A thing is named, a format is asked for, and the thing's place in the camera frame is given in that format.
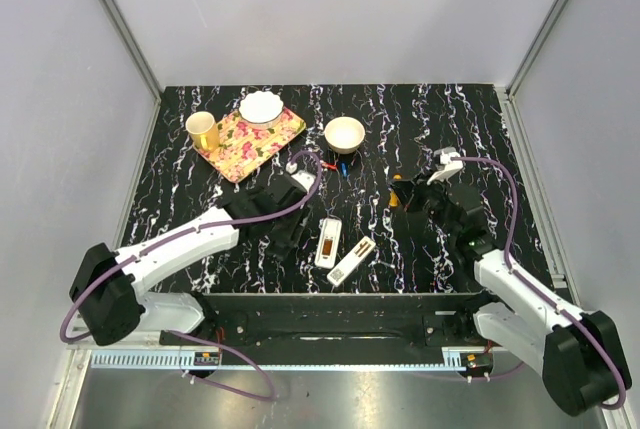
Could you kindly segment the white remote orange batteries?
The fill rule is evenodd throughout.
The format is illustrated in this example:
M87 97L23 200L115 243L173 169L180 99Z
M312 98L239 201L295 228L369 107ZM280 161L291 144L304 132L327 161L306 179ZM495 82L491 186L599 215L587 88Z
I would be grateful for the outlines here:
M336 263L342 221L338 218L322 220L315 265L322 269L332 269Z

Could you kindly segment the white remote blue batteries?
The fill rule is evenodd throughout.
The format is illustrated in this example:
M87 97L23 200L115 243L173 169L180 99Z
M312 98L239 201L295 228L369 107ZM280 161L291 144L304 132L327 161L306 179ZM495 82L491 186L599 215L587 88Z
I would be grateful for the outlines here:
M363 237L327 274L327 280L334 286L340 286L364 261L376 247L369 237Z

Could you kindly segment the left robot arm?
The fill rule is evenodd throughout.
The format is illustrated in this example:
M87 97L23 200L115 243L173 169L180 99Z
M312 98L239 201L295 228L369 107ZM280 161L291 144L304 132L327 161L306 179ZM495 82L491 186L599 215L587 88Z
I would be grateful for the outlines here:
M160 294L154 287L193 263L260 238L282 225L296 226L319 186L317 178L284 174L268 186L229 195L196 218L153 239L110 249L90 247L71 284L72 307L59 330L65 343L80 341L67 330L81 316L86 336L109 346L136 331L180 331L195 344L213 339L215 318L188 293Z

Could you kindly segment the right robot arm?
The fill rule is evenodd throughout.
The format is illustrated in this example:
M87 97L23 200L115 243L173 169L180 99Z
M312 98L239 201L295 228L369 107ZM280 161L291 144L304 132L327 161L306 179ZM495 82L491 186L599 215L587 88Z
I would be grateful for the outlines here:
M406 211L428 215L443 230L455 268L489 293L456 318L460 341L486 339L507 349L570 416L625 403L632 378L614 321L563 299L499 249L477 189L421 178L395 180L391 188Z

